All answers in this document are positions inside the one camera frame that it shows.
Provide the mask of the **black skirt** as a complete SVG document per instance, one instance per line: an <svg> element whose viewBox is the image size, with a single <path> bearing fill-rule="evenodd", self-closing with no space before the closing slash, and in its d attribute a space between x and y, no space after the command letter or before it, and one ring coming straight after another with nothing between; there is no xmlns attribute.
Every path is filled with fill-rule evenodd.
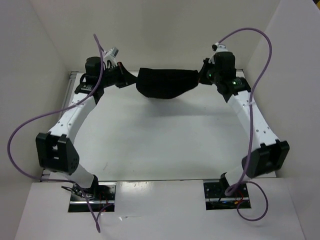
<svg viewBox="0 0 320 240"><path fill-rule="evenodd" d="M135 86L147 98L168 100L197 87L198 75L197 70L141 68Z"/></svg>

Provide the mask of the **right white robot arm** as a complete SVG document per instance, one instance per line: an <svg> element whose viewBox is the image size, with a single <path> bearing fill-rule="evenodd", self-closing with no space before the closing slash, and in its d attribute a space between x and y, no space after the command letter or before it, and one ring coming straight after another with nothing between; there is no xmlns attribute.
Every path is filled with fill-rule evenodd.
<svg viewBox="0 0 320 240"><path fill-rule="evenodd" d="M253 89L244 77L238 77L236 58L230 51L216 51L203 61L199 81L215 85L233 109L248 138L248 150L240 166L223 173L219 191L229 197L240 184L278 171L289 153L290 145L271 130L253 97Z"/></svg>

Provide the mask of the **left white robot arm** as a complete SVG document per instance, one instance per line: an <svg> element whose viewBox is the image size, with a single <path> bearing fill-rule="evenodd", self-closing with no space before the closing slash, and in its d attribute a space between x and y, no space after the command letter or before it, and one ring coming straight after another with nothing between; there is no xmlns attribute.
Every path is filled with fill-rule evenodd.
<svg viewBox="0 0 320 240"><path fill-rule="evenodd" d="M128 87L136 83L137 79L121 62L101 62L100 57L89 57L71 105L47 133L36 136L39 165L62 174L73 183L73 189L88 200L96 199L102 189L98 178L80 164L80 156L74 147L77 133L89 113L97 106L105 88Z"/></svg>

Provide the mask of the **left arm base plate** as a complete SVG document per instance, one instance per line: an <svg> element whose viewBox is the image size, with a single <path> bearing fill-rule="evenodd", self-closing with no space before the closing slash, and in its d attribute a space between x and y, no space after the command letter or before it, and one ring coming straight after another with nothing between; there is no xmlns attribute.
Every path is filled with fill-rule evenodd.
<svg viewBox="0 0 320 240"><path fill-rule="evenodd" d="M115 211L116 187L116 182L100 181L96 195L86 194L93 212ZM90 211L86 199L78 187L62 186L62 188L70 192L69 213L86 213Z"/></svg>

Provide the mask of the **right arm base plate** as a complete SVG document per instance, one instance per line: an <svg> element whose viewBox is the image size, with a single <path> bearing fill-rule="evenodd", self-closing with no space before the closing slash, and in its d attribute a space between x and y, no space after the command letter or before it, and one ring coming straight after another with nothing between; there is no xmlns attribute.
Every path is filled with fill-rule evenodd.
<svg viewBox="0 0 320 240"><path fill-rule="evenodd" d="M232 196L225 195L225 190L218 179L204 180L203 190L207 211L234 210L237 209L238 206L239 209L251 208L246 184L242 184Z"/></svg>

